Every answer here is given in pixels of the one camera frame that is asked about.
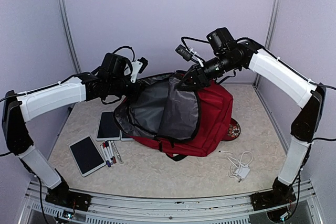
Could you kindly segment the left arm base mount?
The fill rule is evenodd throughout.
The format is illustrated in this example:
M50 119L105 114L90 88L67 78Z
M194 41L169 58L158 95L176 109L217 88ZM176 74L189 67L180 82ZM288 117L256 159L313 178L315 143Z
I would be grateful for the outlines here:
M87 212L91 203L91 196L70 190L68 184L62 180L54 189L48 188L45 201L72 210Z

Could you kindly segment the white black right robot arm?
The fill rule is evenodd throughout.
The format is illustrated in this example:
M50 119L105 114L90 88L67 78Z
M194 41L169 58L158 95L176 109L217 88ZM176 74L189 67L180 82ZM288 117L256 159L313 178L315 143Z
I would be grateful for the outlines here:
M294 100L301 109L291 124L291 143L285 162L269 192L273 205L281 204L289 196L292 185L305 165L318 129L326 96L326 86L314 83L273 55L262 44L242 37L234 39L226 27L218 28L206 36L206 44L214 57L208 61L187 46L186 37L176 52L194 64L188 69L177 87L183 91L209 87L212 80L221 78L229 71L248 69L270 81Z

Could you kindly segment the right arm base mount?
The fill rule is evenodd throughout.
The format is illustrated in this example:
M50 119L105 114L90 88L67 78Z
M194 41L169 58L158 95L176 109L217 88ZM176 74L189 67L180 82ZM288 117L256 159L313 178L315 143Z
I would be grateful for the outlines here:
M297 200L293 186L285 185L276 178L271 190L256 192L250 196L254 211L264 210Z

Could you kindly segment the red student backpack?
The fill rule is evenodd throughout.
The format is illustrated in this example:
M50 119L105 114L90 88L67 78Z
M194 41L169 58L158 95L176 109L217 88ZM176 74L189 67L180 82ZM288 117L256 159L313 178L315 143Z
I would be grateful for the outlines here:
M138 143L178 162L205 157L226 141L233 96L221 85L180 91L180 72L141 78L138 98L125 98L114 110L114 121Z

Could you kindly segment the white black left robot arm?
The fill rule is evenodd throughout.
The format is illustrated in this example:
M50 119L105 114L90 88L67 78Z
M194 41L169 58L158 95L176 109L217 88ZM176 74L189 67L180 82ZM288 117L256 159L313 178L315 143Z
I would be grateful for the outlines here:
M74 74L64 81L32 91L8 91L3 102L2 129L8 150L17 156L27 170L47 186L53 197L66 206L73 193L63 177L34 145L26 123L60 107L114 95L133 97L140 92L137 76L147 67L145 58L133 59L107 53L101 66L92 72Z

